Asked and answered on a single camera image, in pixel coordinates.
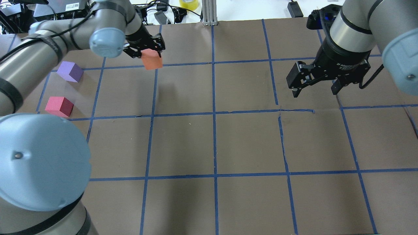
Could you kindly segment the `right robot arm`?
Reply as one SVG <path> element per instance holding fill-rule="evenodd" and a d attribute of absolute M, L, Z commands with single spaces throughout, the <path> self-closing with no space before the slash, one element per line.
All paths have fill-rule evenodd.
<path fill-rule="evenodd" d="M 346 0 L 314 10 L 306 27 L 322 29 L 325 39 L 314 62 L 297 61 L 288 73 L 293 97 L 328 80 L 333 95 L 350 84 L 364 89 L 384 68 L 400 91 L 416 96 L 417 6 L 416 0 Z"/>

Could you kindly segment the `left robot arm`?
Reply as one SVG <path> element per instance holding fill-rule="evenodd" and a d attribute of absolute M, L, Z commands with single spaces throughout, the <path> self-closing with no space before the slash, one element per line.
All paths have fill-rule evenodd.
<path fill-rule="evenodd" d="M 84 18 L 44 20 L 1 58 L 1 234 L 97 235 L 82 197 L 90 148 L 79 128 L 54 114 L 19 113 L 68 52 L 90 49 L 140 58 L 165 49 L 129 0 L 95 0 Z"/>

